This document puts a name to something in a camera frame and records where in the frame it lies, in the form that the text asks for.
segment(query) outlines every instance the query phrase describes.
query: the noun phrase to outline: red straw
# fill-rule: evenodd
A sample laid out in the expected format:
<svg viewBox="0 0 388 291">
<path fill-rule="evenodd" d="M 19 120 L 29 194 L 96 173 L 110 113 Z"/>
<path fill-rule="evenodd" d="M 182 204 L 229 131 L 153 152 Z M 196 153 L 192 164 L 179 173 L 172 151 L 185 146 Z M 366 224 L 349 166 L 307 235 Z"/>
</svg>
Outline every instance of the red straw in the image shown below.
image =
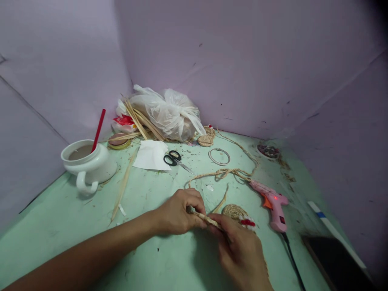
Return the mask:
<svg viewBox="0 0 388 291">
<path fill-rule="evenodd" d="M 100 122 L 99 122 L 99 124 L 98 124 L 98 128 L 97 128 L 96 136 L 95 136 L 95 138 L 94 138 L 94 143 L 93 143 L 93 148 L 92 148 L 91 153 L 94 152 L 94 150 L 95 150 L 96 147 L 97 147 L 98 137 L 99 137 L 99 135 L 100 135 L 102 122 L 104 121 L 105 112 L 106 112 L 105 109 L 103 109 L 102 112 L 101 112 Z"/>
</svg>

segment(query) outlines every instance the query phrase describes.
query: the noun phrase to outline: black scissors handle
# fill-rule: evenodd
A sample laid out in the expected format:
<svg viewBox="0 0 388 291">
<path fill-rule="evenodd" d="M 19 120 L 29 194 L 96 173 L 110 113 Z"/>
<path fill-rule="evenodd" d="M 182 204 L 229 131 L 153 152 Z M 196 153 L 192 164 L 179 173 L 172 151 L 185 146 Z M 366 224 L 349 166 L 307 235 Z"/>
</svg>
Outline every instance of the black scissors handle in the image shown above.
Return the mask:
<svg viewBox="0 0 388 291">
<path fill-rule="evenodd" d="M 181 157 L 181 155 L 177 151 L 169 151 L 169 154 L 165 155 L 164 158 L 163 158 L 164 162 L 166 164 L 170 165 L 170 166 L 176 166 L 178 164 L 177 160 L 180 161 L 181 159 L 182 159 L 182 157 Z"/>
</svg>

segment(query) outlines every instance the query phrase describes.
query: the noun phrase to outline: metal ring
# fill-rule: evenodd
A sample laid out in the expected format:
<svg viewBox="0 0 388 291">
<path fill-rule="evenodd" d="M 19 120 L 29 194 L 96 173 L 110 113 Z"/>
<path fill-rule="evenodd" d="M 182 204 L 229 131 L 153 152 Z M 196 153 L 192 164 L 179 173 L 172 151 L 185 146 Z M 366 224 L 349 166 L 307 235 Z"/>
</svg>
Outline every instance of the metal ring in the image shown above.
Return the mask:
<svg viewBox="0 0 388 291">
<path fill-rule="evenodd" d="M 214 151 L 214 150 L 217 150 L 217 151 L 219 151 L 219 152 L 224 152 L 224 153 L 228 156 L 228 162 L 226 162 L 226 163 L 220 163 L 220 162 L 217 162 L 215 159 L 213 159 L 213 157 L 211 156 L 211 151 Z M 229 164 L 229 162 L 230 162 L 230 156 L 229 156 L 229 154 L 228 154 L 226 151 L 224 151 L 224 150 L 222 150 L 222 149 L 220 149 L 220 148 L 216 148 L 216 149 L 210 150 L 210 151 L 209 151 L 209 158 L 210 158 L 215 164 L 217 164 L 217 165 L 219 165 L 219 166 L 225 166 L 225 165 Z"/>
</svg>

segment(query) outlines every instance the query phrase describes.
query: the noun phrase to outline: scissors blade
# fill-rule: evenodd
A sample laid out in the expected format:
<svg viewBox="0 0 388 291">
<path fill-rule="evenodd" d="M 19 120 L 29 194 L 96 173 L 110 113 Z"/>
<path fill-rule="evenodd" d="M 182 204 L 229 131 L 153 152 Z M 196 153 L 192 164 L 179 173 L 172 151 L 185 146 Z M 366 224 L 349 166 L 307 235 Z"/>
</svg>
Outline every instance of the scissors blade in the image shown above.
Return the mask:
<svg viewBox="0 0 388 291">
<path fill-rule="evenodd" d="M 177 161 L 177 163 L 178 163 L 179 165 L 181 165 L 182 168 L 184 168 L 187 172 L 189 172 L 189 173 L 191 173 L 191 174 L 193 174 L 193 175 L 195 176 L 195 174 L 193 173 L 193 171 L 192 171 L 188 166 L 182 164 L 180 161 Z"/>
</svg>

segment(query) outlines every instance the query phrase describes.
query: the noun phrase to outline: tissue paper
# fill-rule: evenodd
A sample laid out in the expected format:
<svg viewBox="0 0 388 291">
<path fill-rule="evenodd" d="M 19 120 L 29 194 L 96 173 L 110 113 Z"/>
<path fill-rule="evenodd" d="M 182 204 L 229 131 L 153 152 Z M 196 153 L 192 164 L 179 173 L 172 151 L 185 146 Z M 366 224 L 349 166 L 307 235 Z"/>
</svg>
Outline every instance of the tissue paper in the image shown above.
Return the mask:
<svg viewBox="0 0 388 291">
<path fill-rule="evenodd" d="M 142 141 L 133 167 L 147 170 L 171 170 L 163 160 L 168 149 L 162 141 Z"/>
</svg>

